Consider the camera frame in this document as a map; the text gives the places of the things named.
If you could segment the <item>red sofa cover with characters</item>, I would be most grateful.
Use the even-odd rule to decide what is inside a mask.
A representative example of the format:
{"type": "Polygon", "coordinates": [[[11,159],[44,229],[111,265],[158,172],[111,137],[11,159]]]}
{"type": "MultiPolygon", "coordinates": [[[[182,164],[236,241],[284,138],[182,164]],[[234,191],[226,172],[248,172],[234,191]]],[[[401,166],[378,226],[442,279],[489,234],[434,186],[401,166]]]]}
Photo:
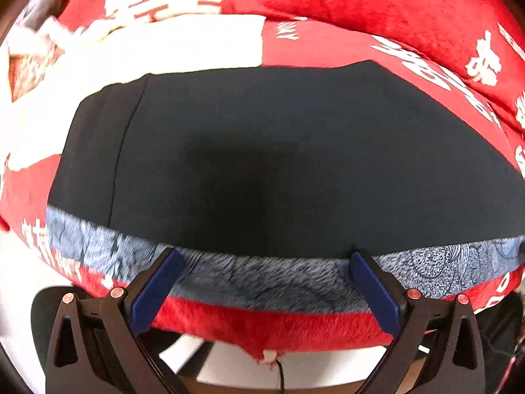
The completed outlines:
{"type": "MultiPolygon", "coordinates": [[[[73,107],[108,84],[371,60],[465,121],[524,182],[524,34],[502,0],[32,0],[12,15],[15,1],[1,0],[10,28],[1,44],[1,226],[92,295],[131,281],[53,249],[45,211],[73,107]]],[[[523,268],[455,295],[486,309],[518,285],[523,268]]],[[[158,328],[237,345],[256,359],[391,340],[367,304],[329,314],[245,310],[172,290],[158,328]]]]}

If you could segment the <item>black pants with patterned waistband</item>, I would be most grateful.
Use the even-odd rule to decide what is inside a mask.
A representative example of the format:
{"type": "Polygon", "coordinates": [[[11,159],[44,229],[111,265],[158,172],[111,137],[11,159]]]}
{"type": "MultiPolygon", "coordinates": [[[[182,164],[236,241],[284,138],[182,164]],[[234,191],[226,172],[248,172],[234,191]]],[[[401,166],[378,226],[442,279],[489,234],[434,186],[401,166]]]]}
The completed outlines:
{"type": "Polygon", "coordinates": [[[520,174],[371,60],[149,74],[73,109],[50,243],[122,282],[172,246],[175,297],[329,314],[366,309],[357,249],[433,298],[524,264],[520,174]]]}

